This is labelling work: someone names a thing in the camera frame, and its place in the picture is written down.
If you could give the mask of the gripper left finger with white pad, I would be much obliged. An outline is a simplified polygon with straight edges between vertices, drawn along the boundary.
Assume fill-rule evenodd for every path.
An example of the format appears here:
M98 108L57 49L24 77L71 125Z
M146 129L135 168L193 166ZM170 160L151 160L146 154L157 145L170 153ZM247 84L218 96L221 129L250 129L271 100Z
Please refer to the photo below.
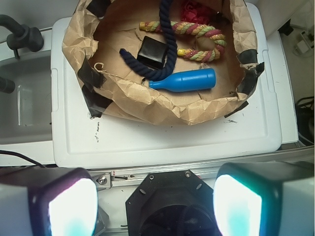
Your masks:
M83 168L1 168L2 236L91 236L98 196Z

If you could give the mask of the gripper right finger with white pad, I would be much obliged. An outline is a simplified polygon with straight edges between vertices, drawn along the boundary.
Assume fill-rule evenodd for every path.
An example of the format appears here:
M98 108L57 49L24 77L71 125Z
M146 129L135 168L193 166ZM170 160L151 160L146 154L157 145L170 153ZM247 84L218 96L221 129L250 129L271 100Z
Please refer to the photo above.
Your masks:
M313 236L315 165L225 163L215 181L213 207L224 236Z

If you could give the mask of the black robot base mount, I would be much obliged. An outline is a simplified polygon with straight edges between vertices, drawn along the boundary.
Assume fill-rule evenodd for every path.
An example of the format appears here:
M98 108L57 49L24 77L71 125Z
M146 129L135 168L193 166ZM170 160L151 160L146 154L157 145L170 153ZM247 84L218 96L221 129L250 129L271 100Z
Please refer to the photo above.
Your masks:
M130 236L219 236L213 188L191 170L150 173L126 200Z

